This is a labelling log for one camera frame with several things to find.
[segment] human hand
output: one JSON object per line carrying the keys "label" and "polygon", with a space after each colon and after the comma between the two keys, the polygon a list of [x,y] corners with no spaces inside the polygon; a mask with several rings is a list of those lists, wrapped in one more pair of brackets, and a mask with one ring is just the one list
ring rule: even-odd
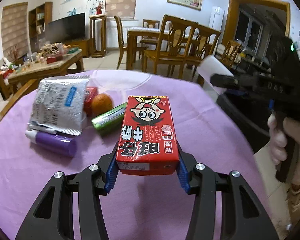
{"label": "human hand", "polygon": [[[300,145],[300,122],[291,118],[285,118],[283,120],[283,132],[282,130],[277,129],[277,121],[274,114],[272,114],[268,119],[268,127],[270,128],[271,159],[275,164],[279,164],[281,161],[285,161],[287,159],[287,152],[284,149],[287,145],[286,134],[292,137]],[[292,179],[292,184],[300,185],[300,148],[298,163]]]}

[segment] round table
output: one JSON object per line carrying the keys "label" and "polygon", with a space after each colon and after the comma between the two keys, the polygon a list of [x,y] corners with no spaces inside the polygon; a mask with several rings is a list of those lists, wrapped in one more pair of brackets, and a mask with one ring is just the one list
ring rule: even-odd
{"label": "round table", "polygon": [[[90,86],[108,93],[114,105],[129,95],[168,96],[183,151],[214,171],[238,170],[267,207],[253,152],[235,124],[197,84],[122,70],[86,72]],[[0,227],[12,240],[45,184],[56,171],[77,173],[112,151],[120,130],[100,137],[90,125],[78,139],[74,158],[51,153],[25,136],[35,91],[18,101],[0,123]],[[221,194],[217,195],[216,229],[221,227]],[[111,240],[184,240],[194,202],[177,175],[129,176],[119,172],[114,189],[100,197]],[[74,194],[74,233],[80,239],[78,198]]]}

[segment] television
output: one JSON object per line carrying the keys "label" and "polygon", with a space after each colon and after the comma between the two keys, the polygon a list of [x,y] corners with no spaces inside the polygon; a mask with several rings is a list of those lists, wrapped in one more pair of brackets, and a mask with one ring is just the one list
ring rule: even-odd
{"label": "television", "polygon": [[46,40],[50,43],[85,39],[85,13],[50,22],[46,29]]}

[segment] purple bottle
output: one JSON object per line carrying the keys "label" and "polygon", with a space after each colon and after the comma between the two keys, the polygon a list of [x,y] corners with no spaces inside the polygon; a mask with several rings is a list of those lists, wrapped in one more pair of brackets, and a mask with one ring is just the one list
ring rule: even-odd
{"label": "purple bottle", "polygon": [[58,154],[73,157],[77,152],[77,141],[74,138],[37,130],[27,130],[26,137],[33,143]]}

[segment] green cylinder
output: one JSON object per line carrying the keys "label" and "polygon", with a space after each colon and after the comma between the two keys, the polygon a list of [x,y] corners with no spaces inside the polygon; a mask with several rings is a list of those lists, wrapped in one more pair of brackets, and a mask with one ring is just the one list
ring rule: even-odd
{"label": "green cylinder", "polygon": [[93,127],[100,135],[106,135],[113,130],[122,126],[124,113],[126,112],[127,103],[115,107],[114,109],[99,115],[91,120]]}

